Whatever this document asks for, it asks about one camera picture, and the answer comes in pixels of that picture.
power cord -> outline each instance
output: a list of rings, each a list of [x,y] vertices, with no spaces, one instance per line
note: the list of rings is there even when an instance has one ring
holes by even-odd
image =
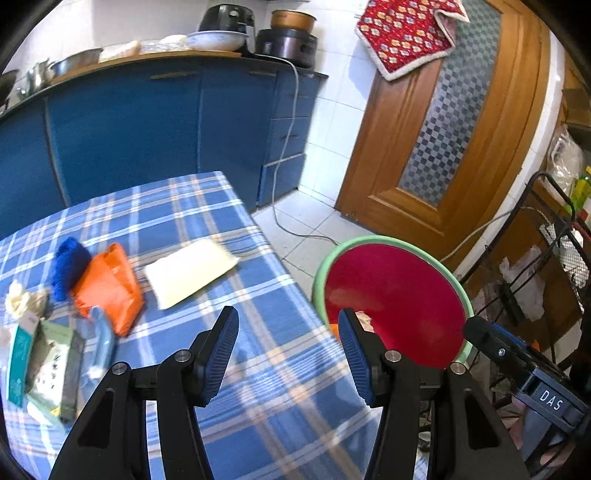
[[[544,214],[543,214],[543,212],[540,212],[540,211],[539,211],[537,208],[530,207],[530,206],[525,206],[525,207],[520,207],[520,209],[521,209],[521,210],[533,210],[533,211],[535,211],[535,212],[538,212],[538,213],[539,213],[539,214],[540,214],[542,217],[544,217],[544,219],[546,220],[546,222],[548,222],[548,224],[550,224],[550,220],[548,220],[548,217],[546,217],[546,215],[544,215]],[[459,244],[459,245],[458,245],[456,248],[454,248],[454,249],[453,249],[451,252],[449,252],[449,253],[448,253],[448,254],[447,254],[445,257],[443,257],[443,258],[440,260],[440,262],[445,262],[445,260],[448,260],[448,259],[450,259],[451,257],[453,257],[453,256],[454,256],[454,255],[457,253],[457,251],[458,251],[459,249],[461,249],[461,248],[462,248],[462,247],[463,247],[463,246],[466,244],[466,242],[467,242],[467,241],[468,241],[470,238],[472,238],[474,235],[476,235],[476,234],[477,234],[478,232],[480,232],[482,229],[485,229],[486,227],[488,227],[488,226],[489,226],[491,223],[494,223],[494,222],[496,222],[497,220],[500,220],[500,219],[502,219],[502,218],[506,217],[507,215],[510,215],[512,211],[513,211],[513,210],[511,209],[511,210],[509,210],[508,212],[501,213],[500,215],[497,215],[497,216],[496,216],[496,217],[494,217],[493,219],[491,219],[491,220],[488,220],[488,222],[486,222],[486,223],[484,223],[483,225],[481,225],[480,227],[478,227],[476,230],[474,230],[472,233],[470,233],[470,234],[469,234],[469,235],[468,235],[468,236],[467,236],[467,237],[466,237],[464,240],[462,240],[462,241],[460,242],[460,244]]]
[[[279,156],[279,160],[277,161],[277,164],[275,165],[275,170],[273,172],[273,188],[271,190],[271,209],[273,211],[273,218],[275,219],[275,223],[277,224],[277,226],[281,230],[283,230],[284,232],[289,233],[291,235],[299,236],[301,238],[318,238],[321,240],[328,240],[329,242],[333,243],[334,245],[338,245],[337,242],[335,242],[334,240],[332,240],[332,238],[330,238],[326,235],[312,235],[311,233],[308,235],[302,235],[301,233],[292,232],[291,230],[288,230],[282,224],[280,224],[279,220],[277,219],[277,211],[275,210],[275,188],[277,186],[277,173],[279,172],[279,167],[281,166],[281,164],[284,161],[283,158],[285,156],[285,150],[287,149],[287,144],[290,140],[291,130],[293,129],[294,123],[296,122],[296,113],[295,112],[296,112],[296,106],[297,106],[297,97],[298,97],[298,94],[300,93],[300,76],[297,73],[296,66],[292,62],[290,62],[289,60],[282,59],[279,57],[274,57],[272,55],[257,54],[257,56],[284,61],[285,63],[287,63],[291,66],[292,70],[294,71],[294,77],[296,79],[294,99],[293,99],[293,104],[292,104],[292,108],[291,108],[291,123],[290,123],[290,127],[287,129],[287,135],[285,136],[285,141],[283,142],[283,148],[281,149],[281,155]]]

metal bowl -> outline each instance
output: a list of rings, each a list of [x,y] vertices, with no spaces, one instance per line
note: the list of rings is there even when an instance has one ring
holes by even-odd
[[[0,105],[3,104],[14,87],[14,82],[17,81],[18,70],[11,70],[10,72],[0,75]]]
[[[59,77],[66,74],[67,72],[70,72],[71,70],[76,70],[98,63],[102,51],[102,48],[91,48],[90,50],[80,51],[78,53],[74,53],[74,55],[70,55],[68,58],[62,61],[52,63],[49,68],[56,77]]]

drawer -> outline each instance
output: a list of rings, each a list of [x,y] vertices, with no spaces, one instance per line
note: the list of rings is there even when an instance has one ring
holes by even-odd
[[[275,188],[275,201],[282,195],[295,189],[301,177],[301,172],[304,169],[304,161],[306,156],[304,154],[281,162],[281,164],[274,164],[268,167],[263,167],[261,173],[261,182],[259,184],[258,205],[266,205],[271,203],[271,195],[273,191],[273,175],[275,168],[279,166],[277,173],[277,186]]]
[[[300,73],[299,77],[300,89],[295,106],[295,116],[311,116],[320,86],[320,79],[314,76],[309,77],[309,74],[305,73]],[[279,72],[277,74],[273,118],[291,118],[295,92],[296,81],[293,72]]]
[[[269,133],[269,144],[265,164],[279,160],[290,124],[291,118],[271,120],[271,132]],[[310,118],[295,119],[294,127],[291,129],[290,139],[289,142],[287,142],[283,158],[291,157],[292,155],[304,151],[309,127]]]

blue gripper pad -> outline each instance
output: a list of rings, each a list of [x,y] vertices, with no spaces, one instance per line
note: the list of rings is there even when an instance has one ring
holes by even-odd
[[[357,393],[371,407],[376,400],[371,383],[371,367],[353,328],[352,321],[359,323],[355,313],[353,315],[355,319],[350,320],[345,309],[339,312],[339,336],[353,375]]]
[[[238,337],[238,312],[233,307],[224,307],[213,325],[202,350],[200,363],[204,361],[203,406],[217,395],[226,373],[230,355]]]

tissue box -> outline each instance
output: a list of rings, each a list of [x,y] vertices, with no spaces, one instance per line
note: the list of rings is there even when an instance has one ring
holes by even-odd
[[[73,329],[42,322],[27,369],[27,398],[45,415],[76,418],[84,339]]]
[[[12,342],[8,366],[8,401],[21,408],[25,398],[27,367],[38,326],[39,318],[26,311],[18,322]]]
[[[74,420],[84,344],[75,330],[26,312],[12,344],[9,401],[30,401],[48,420]]]

